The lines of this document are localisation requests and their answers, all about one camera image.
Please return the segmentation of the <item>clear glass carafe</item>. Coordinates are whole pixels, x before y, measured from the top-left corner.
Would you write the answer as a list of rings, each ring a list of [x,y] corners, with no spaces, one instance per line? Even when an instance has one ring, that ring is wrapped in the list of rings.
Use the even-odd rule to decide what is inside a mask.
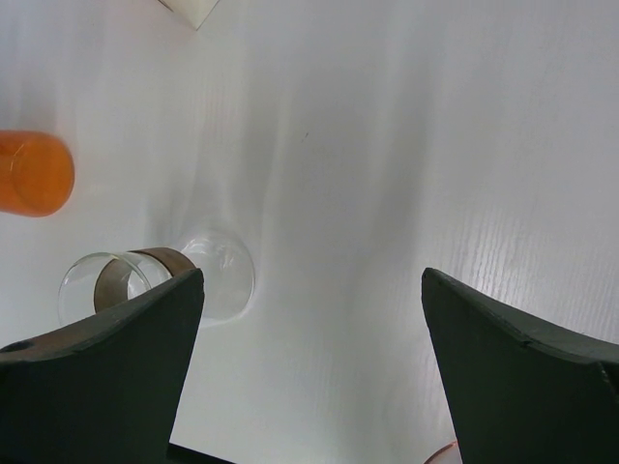
[[[240,318],[255,284],[251,254],[237,236],[205,229],[173,246],[99,251],[79,258],[59,286],[59,323],[67,326],[122,304],[192,269],[204,274],[200,327]]]

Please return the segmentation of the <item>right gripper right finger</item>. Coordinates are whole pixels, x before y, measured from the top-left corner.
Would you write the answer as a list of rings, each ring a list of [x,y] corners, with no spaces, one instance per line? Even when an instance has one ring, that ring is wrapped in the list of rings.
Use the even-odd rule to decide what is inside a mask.
[[[617,345],[432,268],[422,306],[463,462],[617,462]]]

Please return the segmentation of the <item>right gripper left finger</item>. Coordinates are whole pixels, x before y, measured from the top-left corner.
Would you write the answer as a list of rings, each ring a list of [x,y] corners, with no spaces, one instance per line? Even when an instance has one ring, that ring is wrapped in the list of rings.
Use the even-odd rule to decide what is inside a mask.
[[[4,463],[164,463],[204,303],[199,270],[1,350]]]

